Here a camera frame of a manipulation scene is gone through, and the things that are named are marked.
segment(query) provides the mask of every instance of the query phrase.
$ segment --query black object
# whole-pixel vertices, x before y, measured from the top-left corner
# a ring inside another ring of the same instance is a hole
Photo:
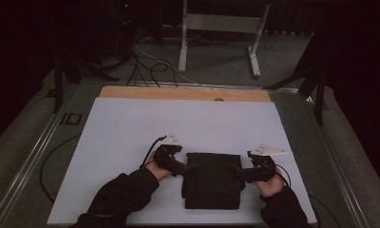
[[[176,161],[175,154],[181,152],[180,145],[162,144],[155,151],[154,161],[159,168],[170,171],[172,176],[184,175],[189,167],[180,161]]]
[[[276,175],[276,164],[270,156],[254,155],[247,151],[247,156],[252,159],[253,168],[237,169],[237,176],[240,181],[267,182]]]
[[[48,23],[69,52],[86,63],[130,55],[136,29],[130,0],[55,1]]]
[[[184,176],[181,189],[186,209],[239,208],[245,185],[232,168],[241,168],[239,155],[187,153],[187,159],[194,168]]]

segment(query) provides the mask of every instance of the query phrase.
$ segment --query metal frame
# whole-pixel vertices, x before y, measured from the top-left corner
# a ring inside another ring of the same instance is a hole
[[[25,160],[24,164],[22,165],[18,173],[15,175],[8,190],[4,194],[4,197],[1,199],[0,227],[3,227],[7,217],[10,214],[10,211],[12,210],[16,201],[18,200],[19,196],[24,190],[25,185],[29,181],[30,175],[32,174],[39,160],[42,158],[42,155],[48,146],[48,142],[50,141],[54,131],[56,130],[58,123],[62,119],[62,114],[64,113],[67,103],[73,97],[77,88],[77,85],[69,86],[64,96],[65,102],[60,106],[59,112],[51,116],[44,131],[42,132],[36,144],[33,146],[32,150],[30,151],[28,158]]]
[[[355,223],[356,227],[370,227],[361,207],[359,206],[356,196],[353,193],[350,182],[344,173],[342,165],[335,154],[335,150],[332,143],[330,142],[326,130],[321,124],[317,122],[314,113],[314,102],[310,97],[306,100],[305,106],[307,111],[310,113],[310,120],[313,123],[313,126],[315,127],[320,137],[320,140],[325,146],[325,151],[327,151],[326,156],[329,160],[334,178],[337,181],[341,194],[343,195],[348,209],[350,210],[353,222]]]
[[[183,73],[186,70],[187,30],[188,29],[202,29],[202,30],[254,33],[256,35],[256,38],[253,44],[248,47],[248,52],[249,52],[250,64],[253,70],[253,75],[255,77],[259,77],[261,74],[260,74],[260,68],[257,62],[256,50],[257,50],[258,42],[260,41],[260,38],[261,38],[261,34],[264,29],[264,25],[265,25],[269,10],[270,10],[270,5],[265,5],[264,11],[260,18],[194,14],[194,13],[187,13],[187,0],[183,0],[179,72]]]

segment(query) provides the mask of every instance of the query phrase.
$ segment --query black cable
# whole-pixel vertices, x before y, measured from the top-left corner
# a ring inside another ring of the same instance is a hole
[[[275,173],[282,179],[282,181],[284,181],[285,185],[289,188],[291,188],[290,184],[287,182],[287,180],[277,171],[275,171]]]
[[[159,141],[162,141],[166,138],[166,136],[157,138],[151,145],[151,147],[148,150],[148,153],[146,153],[145,158],[143,159],[142,166],[145,165],[146,161],[148,160],[149,155],[151,154],[152,149],[154,148],[155,144],[157,144]]]
[[[332,212],[332,210],[330,210],[329,207],[326,206],[326,204],[324,204],[321,200],[319,200],[318,198],[316,198],[314,195],[308,193],[308,196],[315,199],[318,203],[320,203],[324,208],[326,208],[326,210],[330,213],[330,215],[332,216],[332,218],[335,220],[335,222],[337,223],[337,226],[338,228],[341,228],[341,225],[337,219],[337,217],[334,215],[334,213]]]
[[[139,63],[136,62],[136,65],[134,65],[134,70],[133,70],[133,72],[131,72],[130,78],[128,78],[127,83],[125,84],[125,86],[128,86],[128,85],[130,84],[131,80],[132,80],[133,77],[134,77],[134,74],[135,74],[136,71],[138,70],[138,67],[139,67]]]
[[[316,216],[317,218],[317,228],[320,228],[321,227],[321,219],[320,219],[320,216],[318,214],[318,211],[314,208],[314,206],[311,204],[312,206],[312,209],[313,209],[313,212],[314,212],[314,215]]]
[[[113,77],[111,77],[111,76],[103,73],[101,70],[99,70],[95,66],[93,66],[93,65],[85,62],[84,60],[82,60],[78,56],[74,55],[73,53],[68,52],[67,56],[69,58],[71,58],[72,61],[74,61],[74,63],[77,65],[77,67],[81,67],[81,68],[87,69],[87,70],[89,70],[92,73],[96,74],[97,76],[99,76],[100,78],[102,78],[105,81],[119,81],[119,79],[113,78]]]
[[[288,181],[289,181],[289,187],[291,188],[291,177],[290,177],[290,174],[288,173],[288,171],[284,167],[282,167],[281,165],[279,165],[279,164],[276,164],[275,166],[278,166],[279,168],[281,168],[282,170],[284,170],[284,172],[287,174]]]
[[[217,35],[216,38],[219,39],[219,40],[224,40],[223,42],[214,42],[214,34],[211,33],[211,32],[208,32],[208,31],[205,31],[204,33],[202,33],[200,36],[198,36],[197,38],[194,38],[194,39],[191,39],[190,41],[193,41],[194,43],[196,43],[197,45],[192,45],[190,47],[196,47],[196,46],[221,46],[221,45],[227,45],[231,42],[235,42],[237,40],[239,40],[241,37],[244,36],[245,33],[239,33],[237,32],[237,36],[235,38],[232,38],[232,39],[228,39],[228,40],[225,40],[221,37],[218,37]],[[207,38],[207,41],[202,41],[201,38],[202,37],[206,37]]]
[[[58,149],[60,148],[62,145],[66,144],[66,143],[69,143],[70,141],[73,141],[75,140],[76,138],[80,137],[81,134],[79,135],[76,135],[60,144],[58,144],[56,147],[54,147],[54,149],[52,149],[45,157],[45,159],[42,161],[42,165],[40,167],[40,172],[39,172],[39,182],[40,182],[40,186],[42,188],[42,190],[44,191],[45,195],[47,196],[47,198],[52,202],[54,203],[55,199],[50,195],[50,193],[48,192],[48,190],[46,189],[44,183],[43,183],[43,171],[45,169],[45,164],[46,162],[48,161],[48,158],[50,158],[50,156]]]
[[[158,67],[158,66],[164,66],[165,69],[163,69],[163,70],[155,70],[154,68]],[[152,80],[154,80],[154,82],[157,84],[158,87],[161,87],[161,86],[158,84],[157,79],[155,79],[153,72],[165,72],[167,69],[168,69],[167,64],[155,64],[149,70],[149,74],[151,75]]]
[[[149,84],[146,82],[145,78],[143,77],[143,75],[140,73],[140,70],[138,69],[138,73],[137,75],[140,75],[142,81],[146,84],[147,87],[149,87]]]
[[[163,60],[163,59],[150,58],[150,57],[145,57],[145,56],[139,56],[139,55],[137,55],[137,53],[135,53],[135,52],[133,53],[133,57],[134,57],[134,59],[136,59],[137,61],[140,61],[139,59],[147,59],[147,60],[156,60],[156,61],[160,61],[160,62],[161,62],[161,63],[159,63],[159,64],[155,64],[155,65],[153,65],[151,68],[148,68],[148,67],[145,66],[142,62],[140,62],[140,64],[141,64],[143,67],[145,67],[146,69],[149,70],[152,80],[153,80],[158,86],[160,86],[160,85],[158,84],[157,80],[155,79],[155,77],[154,77],[154,75],[153,75],[153,72],[165,72],[165,71],[168,69],[168,67],[171,67],[171,69],[172,69],[172,73],[173,73],[173,80],[174,80],[174,82],[175,82],[175,86],[176,86],[176,87],[179,87],[179,85],[178,85],[178,81],[177,81],[177,79],[176,79],[175,69],[173,68],[173,66],[172,66],[169,62],[167,62],[167,61],[165,61],[165,60]],[[163,70],[154,70],[154,67],[156,67],[156,66],[161,66],[161,65],[164,65],[166,68],[163,69]]]
[[[148,165],[149,163],[152,163],[152,162],[155,162],[154,160],[153,161],[149,161],[147,163],[145,163],[144,165]]]

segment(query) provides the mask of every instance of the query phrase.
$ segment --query cable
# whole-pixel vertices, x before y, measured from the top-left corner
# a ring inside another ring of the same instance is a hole
[[[315,217],[317,218],[317,228],[320,228],[321,227],[321,219],[320,219],[320,216],[318,214],[318,211],[314,208],[314,205],[311,204],[312,206],[312,209],[313,209],[313,212],[314,212],[314,215]]]
[[[138,70],[138,66],[139,66],[139,63],[136,62],[136,65],[134,65],[134,70],[133,70],[133,72],[131,72],[130,78],[128,78],[127,83],[125,84],[125,86],[128,86],[128,84],[130,84],[131,80],[134,77],[135,72]]]
[[[282,167],[281,165],[279,165],[279,164],[276,164],[275,166],[278,166],[279,168],[281,168],[282,170],[284,170],[284,172],[287,174],[288,181],[289,181],[289,187],[291,188],[291,178],[290,178],[290,175],[289,175],[288,171],[284,167]]]
[[[337,226],[338,228],[341,228],[341,225],[337,219],[337,217],[334,215],[334,213],[330,210],[329,207],[326,206],[326,204],[324,204],[321,200],[319,200],[318,198],[316,198],[314,195],[308,193],[308,196],[315,199],[318,203],[320,203],[324,208],[326,208],[326,210],[330,213],[330,215],[332,216],[332,218],[335,220],[335,222],[337,223]]]
[[[163,69],[163,70],[155,70],[154,68],[158,67],[158,66],[164,66],[165,69]],[[168,69],[168,66],[166,64],[155,64],[149,70],[149,74],[151,75],[151,78],[154,80],[154,82],[157,84],[158,87],[161,87],[161,86],[158,84],[158,81],[155,79],[154,74],[152,72],[165,72],[167,69]]]
[[[282,181],[284,181],[284,183],[287,187],[291,188],[290,184],[287,182],[287,180],[279,172],[275,171],[275,173],[277,176],[279,176],[282,179]]]
[[[207,32],[206,31],[202,35],[200,35],[199,37],[190,40],[190,41],[193,41],[194,43],[196,43],[197,45],[188,45],[188,46],[190,46],[190,47],[196,47],[196,46],[221,46],[221,45],[227,45],[227,44],[229,44],[231,42],[235,42],[235,41],[239,40],[241,37],[243,37],[245,35],[245,33],[241,33],[241,32],[236,32],[236,33],[230,32],[230,33],[231,34],[235,34],[236,36],[234,38],[225,40],[223,38],[217,37],[217,35],[214,35],[214,33],[212,33],[212,32]],[[200,39],[203,36],[207,38],[207,42],[202,41]],[[213,39],[214,36],[216,37],[216,39],[223,40],[223,42],[214,42],[214,39]]]
[[[192,84],[194,84],[194,85],[198,85],[198,86],[204,86],[204,87],[212,88],[212,87],[210,87],[209,85],[200,84],[200,83],[194,82],[194,81],[192,81],[192,80],[190,80],[190,79],[187,79],[186,77],[184,77],[183,75],[181,75],[181,73],[179,72],[178,69],[174,68],[174,67],[173,67],[171,64],[169,64],[168,62],[166,62],[166,61],[164,61],[164,60],[162,60],[162,59],[158,59],[158,58],[156,58],[156,57],[153,57],[152,55],[149,55],[149,54],[145,53],[145,52],[142,51],[142,50],[141,50],[136,44],[134,44],[134,47],[135,47],[136,49],[138,49],[142,54],[146,55],[147,57],[149,57],[149,58],[151,58],[151,59],[153,59],[153,60],[157,60],[157,61],[159,61],[159,62],[161,62],[161,63],[165,63],[165,64],[169,65],[170,67],[172,67],[172,69],[174,69],[174,70],[178,73],[178,75],[179,75],[183,80],[185,80],[185,81],[187,81],[187,82],[189,82],[189,83],[192,83]]]
[[[152,162],[155,162],[155,160],[149,161],[149,162],[145,163],[144,166],[146,166],[146,165],[148,165],[149,163],[152,163]]]
[[[195,37],[186,37],[186,40],[194,40],[194,39],[197,39],[199,37],[201,37],[201,35],[205,32],[205,30],[201,30],[198,32],[198,34],[195,36]],[[139,39],[135,40],[134,41],[134,44],[137,44],[139,42],[142,42],[142,41],[146,41],[146,40],[150,40],[150,39],[154,39],[154,37],[152,36],[145,36],[145,34],[143,34]],[[165,37],[162,37],[163,40],[170,40],[170,39],[181,39],[181,34],[178,34],[177,36],[165,36]]]
[[[154,67],[159,66],[159,65],[161,65],[161,64],[156,64],[156,65],[153,65],[151,68],[149,68],[148,66],[146,66],[143,62],[141,62],[141,61],[139,60],[139,57],[137,56],[137,54],[133,53],[133,57],[136,59],[137,63],[139,63],[139,64],[142,65],[144,68],[146,68],[146,69],[149,70],[149,74],[150,74],[150,76],[151,76],[151,79],[154,81],[154,83],[155,83],[158,87],[161,87],[160,84],[158,83],[157,79],[154,77],[153,72],[164,72],[164,71],[166,71],[167,67],[166,67],[165,70],[157,71],[157,70],[154,70]],[[145,81],[143,75],[140,73],[139,70],[138,70],[138,72],[139,72],[139,74],[142,76],[143,81],[146,83],[146,81]]]
[[[54,149],[52,149],[45,157],[45,159],[43,160],[42,162],[42,165],[40,167],[40,172],[39,172],[39,182],[40,182],[40,186],[42,188],[42,190],[44,191],[45,195],[47,196],[47,198],[52,202],[54,203],[55,199],[50,195],[50,193],[48,192],[48,190],[46,189],[44,183],[43,183],[43,171],[45,169],[45,164],[46,162],[48,161],[48,158],[50,158],[50,156],[58,149],[60,148],[62,145],[65,145],[66,143],[69,143],[70,141],[73,141],[75,140],[76,138],[80,137],[81,134],[79,135],[76,135],[60,144],[58,144],[56,147],[54,147]]]
[[[152,151],[152,149],[154,148],[154,146],[155,146],[159,141],[162,141],[162,140],[164,140],[165,138],[166,138],[166,136],[159,137],[159,138],[157,138],[157,139],[152,143],[151,147],[150,147],[149,150],[148,150],[148,153],[146,153],[146,156],[145,156],[145,158],[143,159],[143,162],[142,162],[142,165],[141,165],[141,166],[144,166],[144,165],[145,165],[145,163],[146,163],[146,161],[148,160],[148,157],[149,157],[149,155],[151,154],[151,151]]]

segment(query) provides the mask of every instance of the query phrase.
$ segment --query metal stand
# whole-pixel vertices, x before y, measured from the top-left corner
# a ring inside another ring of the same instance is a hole
[[[181,48],[179,58],[179,71],[186,70],[187,59],[187,43],[186,31],[188,29],[201,29],[201,30],[217,30],[217,31],[232,31],[232,32],[247,32],[256,35],[255,42],[248,47],[249,58],[255,77],[260,76],[260,69],[258,67],[256,49],[260,41],[261,34],[264,29],[267,14],[270,10],[270,5],[264,7],[264,11],[260,18],[253,17],[236,17],[236,16],[222,16],[222,15],[207,15],[207,14],[193,14],[187,13],[187,0],[183,0],[183,17],[182,17],[182,35],[181,35]]]

